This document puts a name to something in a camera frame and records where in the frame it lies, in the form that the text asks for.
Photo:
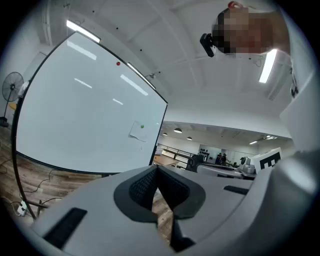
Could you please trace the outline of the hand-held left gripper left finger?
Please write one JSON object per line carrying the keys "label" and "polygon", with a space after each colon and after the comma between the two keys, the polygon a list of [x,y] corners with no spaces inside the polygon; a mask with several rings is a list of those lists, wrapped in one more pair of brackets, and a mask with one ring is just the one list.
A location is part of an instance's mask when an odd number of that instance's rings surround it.
{"label": "hand-held left gripper left finger", "polygon": [[157,167],[96,179],[46,209],[32,230],[67,256],[173,256],[152,211]]}

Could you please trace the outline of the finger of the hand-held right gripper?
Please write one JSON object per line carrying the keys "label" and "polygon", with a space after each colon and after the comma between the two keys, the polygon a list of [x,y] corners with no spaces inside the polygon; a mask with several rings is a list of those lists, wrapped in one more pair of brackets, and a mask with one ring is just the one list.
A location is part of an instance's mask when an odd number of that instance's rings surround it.
{"label": "finger of the hand-held right gripper", "polygon": [[216,164],[199,164],[196,172],[202,175],[225,177],[225,178],[240,178],[241,172],[237,168],[227,167]]}

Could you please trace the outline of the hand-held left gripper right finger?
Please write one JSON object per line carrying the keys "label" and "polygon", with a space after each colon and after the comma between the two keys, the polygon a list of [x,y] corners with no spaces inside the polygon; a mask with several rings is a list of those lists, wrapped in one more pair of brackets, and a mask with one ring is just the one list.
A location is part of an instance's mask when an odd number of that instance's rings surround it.
{"label": "hand-held left gripper right finger", "polygon": [[170,246],[181,252],[204,240],[236,209],[251,180],[158,167],[158,188],[173,213]]}

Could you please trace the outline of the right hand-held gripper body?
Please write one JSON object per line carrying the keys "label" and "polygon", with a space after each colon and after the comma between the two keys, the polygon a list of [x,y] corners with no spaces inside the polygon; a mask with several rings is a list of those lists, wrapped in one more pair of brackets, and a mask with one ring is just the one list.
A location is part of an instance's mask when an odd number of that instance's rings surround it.
{"label": "right hand-held gripper body", "polygon": [[255,177],[260,171],[270,170],[282,158],[280,147],[265,153],[242,158],[239,167],[240,173],[245,177]]}

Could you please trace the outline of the white paper sheet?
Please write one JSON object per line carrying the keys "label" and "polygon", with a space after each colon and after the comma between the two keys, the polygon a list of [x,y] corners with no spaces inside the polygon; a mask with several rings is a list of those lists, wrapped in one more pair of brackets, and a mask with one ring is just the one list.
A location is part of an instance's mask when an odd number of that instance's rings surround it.
{"label": "white paper sheet", "polygon": [[145,127],[141,128],[141,125],[143,124],[139,123],[138,121],[134,121],[130,129],[129,136],[136,138],[139,141],[146,142],[148,138],[148,132]]}

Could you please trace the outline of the white whiteboard with black frame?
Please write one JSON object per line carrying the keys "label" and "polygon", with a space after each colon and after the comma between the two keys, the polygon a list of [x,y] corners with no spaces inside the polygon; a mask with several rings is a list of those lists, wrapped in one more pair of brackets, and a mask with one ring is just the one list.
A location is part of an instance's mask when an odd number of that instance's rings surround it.
{"label": "white whiteboard with black frame", "polygon": [[[25,90],[16,111],[16,151],[74,172],[145,167],[167,106],[126,63],[75,32],[50,52]],[[145,126],[146,142],[129,136],[134,121]]]}

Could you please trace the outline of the black metal railing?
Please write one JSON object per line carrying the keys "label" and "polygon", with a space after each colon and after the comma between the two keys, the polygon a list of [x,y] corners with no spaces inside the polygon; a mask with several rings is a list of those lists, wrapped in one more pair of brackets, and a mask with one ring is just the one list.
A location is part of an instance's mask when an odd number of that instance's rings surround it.
{"label": "black metal railing", "polygon": [[180,166],[181,168],[186,168],[189,159],[194,155],[193,153],[173,148],[167,145],[163,145],[160,143],[157,144],[157,149],[161,151],[162,155],[177,161],[175,166]]}

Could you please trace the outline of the wooden desk with white legs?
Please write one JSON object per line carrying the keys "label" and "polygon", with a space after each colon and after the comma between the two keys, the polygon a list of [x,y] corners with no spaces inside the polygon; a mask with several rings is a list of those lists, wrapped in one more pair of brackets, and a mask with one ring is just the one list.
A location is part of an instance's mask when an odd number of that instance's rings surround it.
{"label": "wooden desk with white legs", "polygon": [[155,155],[152,163],[159,166],[175,166],[179,161],[161,154]]}

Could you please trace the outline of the person's white shirt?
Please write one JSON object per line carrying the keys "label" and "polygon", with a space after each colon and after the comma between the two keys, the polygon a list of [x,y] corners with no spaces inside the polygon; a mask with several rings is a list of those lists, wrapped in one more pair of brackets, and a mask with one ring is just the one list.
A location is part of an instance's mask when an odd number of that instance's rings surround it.
{"label": "person's white shirt", "polygon": [[226,253],[245,256],[286,256],[311,249],[314,213],[320,199],[320,66],[307,38],[283,10],[273,46],[290,56],[291,103],[280,118],[296,153],[271,170],[252,225]]}

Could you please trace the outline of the white power strip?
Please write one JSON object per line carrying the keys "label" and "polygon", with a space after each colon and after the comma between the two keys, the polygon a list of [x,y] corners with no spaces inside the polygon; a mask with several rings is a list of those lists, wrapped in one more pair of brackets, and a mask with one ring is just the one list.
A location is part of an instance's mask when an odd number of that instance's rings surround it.
{"label": "white power strip", "polygon": [[26,205],[26,202],[24,200],[22,200],[20,203],[19,203],[19,206],[17,208],[17,214],[21,217],[24,217],[26,212],[27,212],[28,208],[27,208],[27,205]]}

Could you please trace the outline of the long ceiling light tube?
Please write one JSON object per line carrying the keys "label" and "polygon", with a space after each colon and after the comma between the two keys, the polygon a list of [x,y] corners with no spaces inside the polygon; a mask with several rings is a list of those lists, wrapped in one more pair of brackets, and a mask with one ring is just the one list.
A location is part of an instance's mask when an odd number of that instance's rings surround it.
{"label": "long ceiling light tube", "polygon": [[268,81],[275,59],[276,59],[277,51],[278,51],[277,49],[272,49],[266,54],[265,61],[263,64],[263,69],[259,78],[260,83],[265,84]]}

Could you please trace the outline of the black standing fan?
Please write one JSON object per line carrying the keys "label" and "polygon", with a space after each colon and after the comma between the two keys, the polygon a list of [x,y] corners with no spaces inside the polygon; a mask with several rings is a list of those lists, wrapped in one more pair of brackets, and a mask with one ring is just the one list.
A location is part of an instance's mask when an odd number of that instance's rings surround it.
{"label": "black standing fan", "polygon": [[5,100],[4,114],[0,116],[0,126],[8,127],[8,119],[6,118],[9,103],[18,99],[19,91],[24,83],[23,76],[19,72],[9,73],[2,84],[2,96]]}

